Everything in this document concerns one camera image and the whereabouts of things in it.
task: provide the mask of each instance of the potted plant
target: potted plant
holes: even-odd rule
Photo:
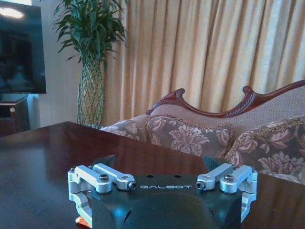
[[[106,70],[106,55],[113,51],[114,43],[125,44],[125,29],[116,17],[121,10],[116,0],[61,0],[55,9],[58,41],[63,40],[59,52],[73,46],[82,61],[77,97],[81,125],[102,127],[105,94],[100,65]]]

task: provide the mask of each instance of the silver metal bracket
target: silver metal bracket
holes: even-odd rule
[[[121,173],[102,163],[94,166],[77,166],[68,172],[69,200],[75,202],[78,214],[92,227],[92,210],[84,191],[96,190],[105,194],[112,190],[112,183],[118,189],[131,190],[136,186],[132,175]]]
[[[250,166],[241,166],[234,170],[230,164],[224,163],[207,174],[197,177],[196,187],[199,190],[211,190],[216,182],[220,182],[220,190],[226,194],[232,194],[239,189],[242,195],[241,222],[249,214],[252,201],[256,200],[257,171]]]

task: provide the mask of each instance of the dark wood table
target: dark wood table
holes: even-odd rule
[[[65,122],[0,138],[0,228],[76,228],[67,171],[114,154],[124,173],[200,174],[195,156]],[[305,228],[305,186],[259,176],[243,228]]]

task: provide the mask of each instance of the sofa backrest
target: sofa backrest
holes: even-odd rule
[[[211,126],[229,122],[234,130],[234,138],[237,138],[244,131],[270,122],[289,117],[305,116],[305,86],[277,95],[262,105],[233,117],[210,117],[176,104],[158,105],[150,111],[150,114],[151,116],[172,115],[195,125]]]

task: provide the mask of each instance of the bolt head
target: bolt head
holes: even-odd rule
[[[101,175],[100,175],[100,180],[101,180],[101,181],[106,181],[106,180],[108,180],[108,178],[109,178],[109,177],[108,177],[107,174],[101,174]]]
[[[136,187],[136,183],[133,181],[128,184],[129,189],[135,189],[135,187]]]
[[[227,180],[227,181],[233,181],[234,177],[231,174],[228,174],[228,175],[224,176],[224,179]]]
[[[199,189],[199,190],[203,190],[205,188],[205,183],[202,182],[202,181],[198,181],[196,183],[196,188]]]

